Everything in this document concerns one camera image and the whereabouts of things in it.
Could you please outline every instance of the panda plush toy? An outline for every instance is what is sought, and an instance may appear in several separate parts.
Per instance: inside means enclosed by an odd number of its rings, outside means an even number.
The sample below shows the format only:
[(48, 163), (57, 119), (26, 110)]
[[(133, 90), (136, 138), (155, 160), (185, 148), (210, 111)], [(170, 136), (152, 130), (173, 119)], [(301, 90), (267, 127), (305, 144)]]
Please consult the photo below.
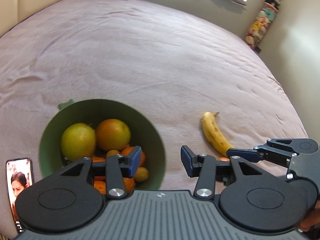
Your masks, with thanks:
[(271, 4), (277, 10), (279, 10), (279, 6), (282, 4), (283, 0), (265, 0), (265, 3)]

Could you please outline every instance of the bowl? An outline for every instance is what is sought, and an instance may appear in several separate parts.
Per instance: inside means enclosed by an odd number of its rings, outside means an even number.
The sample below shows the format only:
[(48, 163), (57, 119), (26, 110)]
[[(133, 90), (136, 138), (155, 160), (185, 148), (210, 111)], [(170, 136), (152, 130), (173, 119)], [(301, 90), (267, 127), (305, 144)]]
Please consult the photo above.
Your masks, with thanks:
[(96, 129), (106, 119), (120, 119), (131, 130), (130, 146), (140, 146), (146, 154), (144, 167), (149, 179), (137, 184), (137, 189), (158, 190), (165, 172), (165, 151), (161, 137), (151, 122), (137, 110), (107, 99), (70, 100), (60, 104), (59, 111), (44, 130), (39, 147), (39, 165), (43, 177), (61, 169), (66, 163), (61, 154), (60, 140), (71, 125), (83, 122)]

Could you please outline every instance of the woman on phone screen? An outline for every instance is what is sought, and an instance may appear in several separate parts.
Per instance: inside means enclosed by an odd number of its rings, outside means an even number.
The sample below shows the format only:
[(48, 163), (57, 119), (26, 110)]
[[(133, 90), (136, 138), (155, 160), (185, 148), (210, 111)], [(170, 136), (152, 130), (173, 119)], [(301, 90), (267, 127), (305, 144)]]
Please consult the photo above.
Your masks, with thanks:
[[(28, 187), (26, 176), (22, 172), (15, 172), (11, 177), (11, 186), (14, 196), (17, 198), (21, 191)], [(12, 203), (12, 215), (16, 222), (19, 221), (19, 218), (17, 216), (15, 202), (16, 201), (13, 201)]]

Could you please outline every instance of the triangular cutout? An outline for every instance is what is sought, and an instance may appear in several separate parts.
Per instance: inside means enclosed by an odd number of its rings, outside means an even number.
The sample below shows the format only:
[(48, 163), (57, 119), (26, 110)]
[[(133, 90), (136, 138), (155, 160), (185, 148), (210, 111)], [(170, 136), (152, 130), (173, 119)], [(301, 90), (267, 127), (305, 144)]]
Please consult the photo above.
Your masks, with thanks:
[(83, 163), (79, 163), (74, 167), (68, 169), (64, 173), (62, 173), (61, 176), (74, 176), (74, 177), (79, 176), (82, 168), (83, 168)]
[(254, 167), (251, 167), (247, 163), (239, 162), (240, 169), (243, 173), (243, 175), (261, 175), (259, 171), (255, 170)]
[(292, 140), (277, 140), (276, 142), (290, 144), (290, 143), (292, 143)]

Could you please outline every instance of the bowl handle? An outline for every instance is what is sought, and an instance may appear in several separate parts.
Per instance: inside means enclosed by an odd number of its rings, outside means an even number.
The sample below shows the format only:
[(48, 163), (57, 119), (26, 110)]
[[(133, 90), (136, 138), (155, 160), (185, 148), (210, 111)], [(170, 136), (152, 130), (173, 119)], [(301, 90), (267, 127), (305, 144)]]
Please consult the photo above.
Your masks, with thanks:
[(68, 102), (66, 103), (61, 103), (61, 104), (58, 104), (58, 107), (60, 110), (62, 109), (65, 109), (67, 106), (70, 106), (72, 105), (73, 103), (75, 103), (75, 101), (73, 99), (70, 99)]

